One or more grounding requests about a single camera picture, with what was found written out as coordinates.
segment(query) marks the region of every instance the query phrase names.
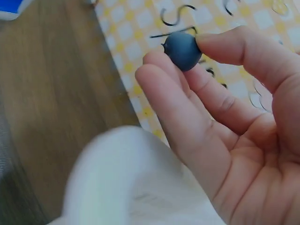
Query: play mat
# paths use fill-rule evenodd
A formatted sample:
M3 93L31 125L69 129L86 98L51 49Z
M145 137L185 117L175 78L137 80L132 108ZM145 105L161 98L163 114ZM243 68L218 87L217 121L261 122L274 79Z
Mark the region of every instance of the play mat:
M98 0L95 10L114 63L141 126L166 142L156 114L135 80L135 70L152 49L163 51L168 34L220 33L240 25L260 30L291 51L300 50L298 0ZM242 66L201 64L234 96L271 112L272 95Z

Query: blueberry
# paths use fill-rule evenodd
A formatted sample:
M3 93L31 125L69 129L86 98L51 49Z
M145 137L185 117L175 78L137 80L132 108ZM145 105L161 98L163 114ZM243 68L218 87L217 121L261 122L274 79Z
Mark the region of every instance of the blueberry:
M192 69L202 56L195 37L184 32L170 34L162 46L171 61L183 72Z

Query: floor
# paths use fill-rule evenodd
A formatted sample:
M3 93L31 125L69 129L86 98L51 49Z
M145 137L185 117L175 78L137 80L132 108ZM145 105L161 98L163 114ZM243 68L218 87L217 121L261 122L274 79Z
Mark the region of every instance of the floor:
M138 120L84 0L35 0L0 23L0 224L57 218L83 147L125 124Z

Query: blue object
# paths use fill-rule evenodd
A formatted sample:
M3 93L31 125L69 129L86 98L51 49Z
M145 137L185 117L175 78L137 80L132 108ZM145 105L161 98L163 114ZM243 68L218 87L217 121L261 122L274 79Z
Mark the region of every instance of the blue object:
M23 0L0 0L0 11L18 13L18 9Z
M162 46L171 61L183 72L192 69L202 56L195 37L184 32L170 34Z

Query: hand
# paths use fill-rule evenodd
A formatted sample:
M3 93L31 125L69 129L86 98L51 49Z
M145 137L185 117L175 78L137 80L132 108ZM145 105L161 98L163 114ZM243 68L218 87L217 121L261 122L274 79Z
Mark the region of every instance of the hand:
M262 82L274 115L233 97L200 65L182 73L164 53L151 52L136 78L171 148L226 223L300 224L300 56L246 27L197 43Z

